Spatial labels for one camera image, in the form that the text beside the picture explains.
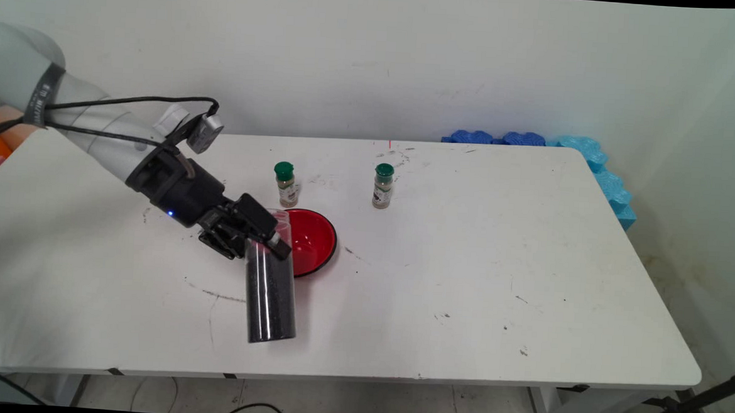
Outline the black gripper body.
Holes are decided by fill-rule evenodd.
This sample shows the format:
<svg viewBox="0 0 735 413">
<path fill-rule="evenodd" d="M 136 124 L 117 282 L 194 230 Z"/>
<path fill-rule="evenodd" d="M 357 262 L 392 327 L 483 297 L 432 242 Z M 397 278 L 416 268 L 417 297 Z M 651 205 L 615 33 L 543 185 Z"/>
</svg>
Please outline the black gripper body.
<svg viewBox="0 0 735 413">
<path fill-rule="evenodd" d="M 157 148 L 138 163 L 125 181 L 183 226 L 207 222 L 208 213 L 220 213 L 220 222 L 237 227 L 240 221 L 230 216 L 232 200 L 225 196 L 222 181 L 193 160 Z"/>
</svg>

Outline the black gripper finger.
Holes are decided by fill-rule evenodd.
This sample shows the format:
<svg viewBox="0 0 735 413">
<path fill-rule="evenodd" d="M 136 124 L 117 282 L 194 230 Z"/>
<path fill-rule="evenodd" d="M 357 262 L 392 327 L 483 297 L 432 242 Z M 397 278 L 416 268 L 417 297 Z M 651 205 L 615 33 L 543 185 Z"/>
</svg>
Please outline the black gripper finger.
<svg viewBox="0 0 735 413">
<path fill-rule="evenodd" d="M 278 220 L 252 195 L 244 192 L 234 202 L 234 215 L 243 221 L 242 233 L 248 239 L 265 245 L 279 260 L 286 260 L 290 256 L 292 248 L 278 233 Z"/>
<path fill-rule="evenodd" d="M 235 223 L 200 222 L 199 241 L 229 260 L 243 260 L 249 238 L 248 226 Z"/>
</svg>

